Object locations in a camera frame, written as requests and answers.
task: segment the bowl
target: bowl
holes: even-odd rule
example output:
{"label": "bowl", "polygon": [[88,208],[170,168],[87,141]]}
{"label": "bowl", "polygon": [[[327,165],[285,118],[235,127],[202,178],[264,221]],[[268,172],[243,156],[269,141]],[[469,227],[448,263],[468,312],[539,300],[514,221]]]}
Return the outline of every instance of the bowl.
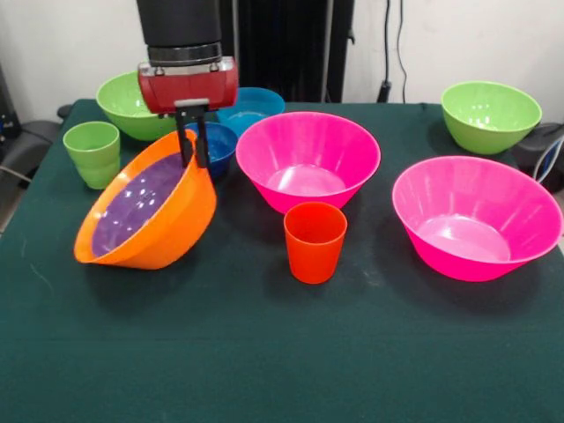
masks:
{"label": "bowl", "polygon": [[253,123],[265,117],[283,113],[284,99],[265,88],[240,88],[237,101],[232,108],[221,108],[217,115],[219,122],[231,128],[240,137]]}
{"label": "bowl", "polygon": [[[199,136],[197,123],[190,123],[186,128]],[[217,180],[229,170],[229,163],[235,154],[237,135],[221,123],[206,122],[205,132],[208,138],[208,155],[210,165],[208,171],[212,179]]]}
{"label": "bowl", "polygon": [[498,278],[554,248],[562,214],[540,184],[475,157],[445,156],[405,170],[392,191],[397,216],[424,262],[454,279]]}
{"label": "bowl", "polygon": [[172,117],[160,119],[149,111],[136,71],[106,81],[98,90],[96,101],[108,119],[132,138],[154,141],[176,128]]}
{"label": "bowl", "polygon": [[294,112],[255,123],[235,156],[266,202],[286,213],[307,201],[343,207],[375,173],[380,147],[344,117]]}
{"label": "bowl", "polygon": [[[187,130],[193,145],[196,134]],[[182,168],[176,132],[143,150],[100,195],[78,231],[81,263],[160,269],[184,255],[212,220],[216,195],[192,157]]]}
{"label": "bowl", "polygon": [[469,152],[496,154],[521,141],[540,122],[542,110],[527,93],[494,82],[456,84],[442,94],[450,135]]}

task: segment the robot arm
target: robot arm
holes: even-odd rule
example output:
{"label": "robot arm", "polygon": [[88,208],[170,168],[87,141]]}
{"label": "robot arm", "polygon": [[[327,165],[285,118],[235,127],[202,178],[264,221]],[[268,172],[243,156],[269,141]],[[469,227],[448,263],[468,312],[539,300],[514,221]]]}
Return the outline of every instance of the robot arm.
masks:
{"label": "robot arm", "polygon": [[234,59],[221,53],[219,0],[137,0],[137,7],[149,56],[138,68],[145,103],[175,115],[184,165],[192,153],[184,118],[197,119],[197,163],[206,167],[204,113],[232,106],[239,84]]}

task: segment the cup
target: cup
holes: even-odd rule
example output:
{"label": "cup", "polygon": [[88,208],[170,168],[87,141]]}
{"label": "cup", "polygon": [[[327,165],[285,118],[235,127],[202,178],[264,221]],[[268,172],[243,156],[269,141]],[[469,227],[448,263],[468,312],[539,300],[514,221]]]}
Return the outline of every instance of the cup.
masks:
{"label": "cup", "polygon": [[302,203],[284,217],[290,271],[305,284],[322,284],[333,276],[343,248],[345,215],[326,203]]}
{"label": "cup", "polygon": [[105,189],[120,171],[120,131],[108,122],[86,122],[67,130],[63,144],[92,189]]}

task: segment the pink bowl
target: pink bowl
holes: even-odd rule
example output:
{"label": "pink bowl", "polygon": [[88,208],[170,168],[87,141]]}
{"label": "pink bowl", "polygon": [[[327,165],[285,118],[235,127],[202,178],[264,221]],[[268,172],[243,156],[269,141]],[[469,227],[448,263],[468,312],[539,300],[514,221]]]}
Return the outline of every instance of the pink bowl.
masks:
{"label": "pink bowl", "polygon": [[498,278],[548,253],[562,235],[560,208],[516,169],[473,157],[437,157],[406,169],[392,191],[419,256],[468,282]]}
{"label": "pink bowl", "polygon": [[316,112],[255,123],[239,139],[235,154],[241,170],[281,213],[307,201],[341,208],[380,164],[380,148],[367,130]]}

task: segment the orange bowl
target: orange bowl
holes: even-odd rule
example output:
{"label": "orange bowl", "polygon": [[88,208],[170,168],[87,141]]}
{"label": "orange bowl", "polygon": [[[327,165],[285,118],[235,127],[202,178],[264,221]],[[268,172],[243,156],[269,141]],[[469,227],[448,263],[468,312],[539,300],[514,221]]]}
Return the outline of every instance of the orange bowl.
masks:
{"label": "orange bowl", "polygon": [[[196,150],[196,134],[186,135]],[[154,270],[184,255],[202,236],[215,212],[217,198],[207,169],[194,156],[162,206],[127,240],[106,254],[93,252],[93,235],[108,206],[136,176],[160,160],[180,152],[176,132],[143,150],[100,195],[78,231],[74,255],[81,263]]]}

